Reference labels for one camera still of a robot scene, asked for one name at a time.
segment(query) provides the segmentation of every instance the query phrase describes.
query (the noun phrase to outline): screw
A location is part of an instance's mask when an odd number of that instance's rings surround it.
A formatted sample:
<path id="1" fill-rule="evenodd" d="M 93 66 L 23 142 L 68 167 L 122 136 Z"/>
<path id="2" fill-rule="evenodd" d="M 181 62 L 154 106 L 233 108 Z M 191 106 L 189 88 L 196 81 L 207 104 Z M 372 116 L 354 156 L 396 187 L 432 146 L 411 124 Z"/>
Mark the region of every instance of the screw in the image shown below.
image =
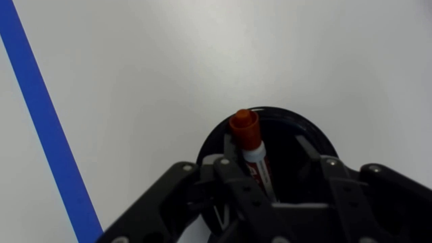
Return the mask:
<path id="1" fill-rule="evenodd" d="M 184 170 L 185 170 L 185 171 L 189 171 L 189 170 L 192 170 L 192 166 L 191 166 L 191 165 L 187 165 L 187 166 L 184 166 Z"/>
<path id="2" fill-rule="evenodd" d="M 380 173 L 381 171 L 381 167 L 376 166 L 376 165 L 369 166 L 369 169 L 373 170 L 374 173 Z"/>
<path id="3" fill-rule="evenodd" d="M 373 237 L 368 237 L 368 236 L 365 236 L 365 237 L 362 237 L 361 240 L 359 240 L 359 243 L 378 243 L 376 239 L 373 239 Z"/>
<path id="4" fill-rule="evenodd" d="M 272 243 L 289 243 L 289 240 L 282 236 L 276 236 L 273 237 Z"/>
<path id="5" fill-rule="evenodd" d="M 119 236 L 119 237 L 114 239 L 111 243 L 130 243 L 130 239 L 126 236 Z"/>
<path id="6" fill-rule="evenodd" d="M 327 163 L 330 163 L 331 166 L 335 166 L 338 162 L 335 159 L 327 159 Z"/>
<path id="7" fill-rule="evenodd" d="M 228 165 L 230 160 L 228 160 L 228 159 L 222 159 L 220 163 L 222 163 L 222 165 Z"/>

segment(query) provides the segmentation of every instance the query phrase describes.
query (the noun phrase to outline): blue tape line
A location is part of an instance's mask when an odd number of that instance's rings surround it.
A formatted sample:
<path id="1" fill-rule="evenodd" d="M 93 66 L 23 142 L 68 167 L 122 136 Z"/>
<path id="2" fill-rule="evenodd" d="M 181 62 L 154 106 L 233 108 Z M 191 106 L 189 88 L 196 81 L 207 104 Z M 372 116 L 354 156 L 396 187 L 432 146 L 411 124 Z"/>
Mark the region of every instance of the blue tape line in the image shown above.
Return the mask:
<path id="1" fill-rule="evenodd" d="M 79 241 L 103 232 L 12 0 L 0 0 L 0 35 Z"/>

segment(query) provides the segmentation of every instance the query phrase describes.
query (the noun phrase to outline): marker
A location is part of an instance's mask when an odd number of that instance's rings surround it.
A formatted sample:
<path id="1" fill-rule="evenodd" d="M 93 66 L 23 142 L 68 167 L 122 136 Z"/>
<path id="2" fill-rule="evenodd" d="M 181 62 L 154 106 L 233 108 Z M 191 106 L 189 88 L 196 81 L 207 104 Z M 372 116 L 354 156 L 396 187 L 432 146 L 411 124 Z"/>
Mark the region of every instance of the marker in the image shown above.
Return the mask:
<path id="1" fill-rule="evenodd" d="M 255 181 L 265 189 L 273 201 L 276 194 L 272 185 L 266 147 L 261 138 L 258 113 L 250 109 L 241 109 L 230 119 L 230 128 L 237 144 L 243 151 L 243 158 Z"/>

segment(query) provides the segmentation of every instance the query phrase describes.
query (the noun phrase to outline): red cap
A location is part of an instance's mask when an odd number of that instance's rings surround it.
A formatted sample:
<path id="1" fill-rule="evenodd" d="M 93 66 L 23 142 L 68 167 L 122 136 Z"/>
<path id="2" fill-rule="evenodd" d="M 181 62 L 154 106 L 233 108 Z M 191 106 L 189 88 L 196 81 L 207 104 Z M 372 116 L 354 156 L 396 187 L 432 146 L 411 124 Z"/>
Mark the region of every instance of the red cap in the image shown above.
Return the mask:
<path id="1" fill-rule="evenodd" d="M 230 128 L 242 150 L 255 150 L 262 138 L 258 113 L 250 109 L 241 109 L 230 119 Z"/>

